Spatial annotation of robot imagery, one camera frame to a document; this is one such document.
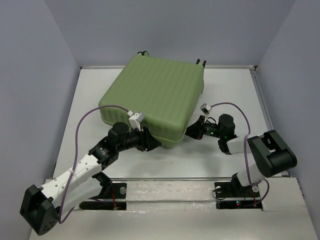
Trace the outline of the green hard-shell suitcase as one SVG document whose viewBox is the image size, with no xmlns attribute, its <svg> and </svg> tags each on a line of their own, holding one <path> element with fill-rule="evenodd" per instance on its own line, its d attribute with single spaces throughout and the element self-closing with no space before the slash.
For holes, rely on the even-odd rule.
<svg viewBox="0 0 320 240">
<path fill-rule="evenodd" d="M 184 138 L 204 90 L 205 61 L 195 63 L 134 55 L 100 99 L 101 120 L 110 126 L 129 123 L 125 109 L 143 113 L 148 127 L 162 147 L 172 149 Z"/>
</svg>

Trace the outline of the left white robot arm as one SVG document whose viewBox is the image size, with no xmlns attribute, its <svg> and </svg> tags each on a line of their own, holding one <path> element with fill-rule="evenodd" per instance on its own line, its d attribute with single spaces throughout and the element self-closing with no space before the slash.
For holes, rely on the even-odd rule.
<svg viewBox="0 0 320 240">
<path fill-rule="evenodd" d="M 41 186 L 28 187 L 19 213 L 37 235 L 45 235 L 84 200 L 110 194 L 112 181 L 103 171 L 119 158 L 120 152 L 130 149 L 149 152 L 160 146 L 161 142 L 146 126 L 130 130 L 126 123 L 117 122 L 70 169 Z"/>
</svg>

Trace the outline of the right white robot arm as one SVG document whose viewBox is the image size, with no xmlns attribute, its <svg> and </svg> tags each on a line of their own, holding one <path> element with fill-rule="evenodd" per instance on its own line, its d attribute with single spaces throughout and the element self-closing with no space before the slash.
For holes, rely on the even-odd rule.
<svg viewBox="0 0 320 240">
<path fill-rule="evenodd" d="M 186 136 L 201 140 L 203 136 L 217 138 L 220 151 L 226 155 L 244 155 L 245 169 L 235 173 L 229 182 L 215 183 L 214 196 L 218 200 L 243 198 L 260 181 L 297 166 L 293 151 L 275 130 L 260 136 L 240 137 L 231 115 L 222 114 L 218 122 L 209 122 L 205 116 L 187 127 Z"/>
</svg>

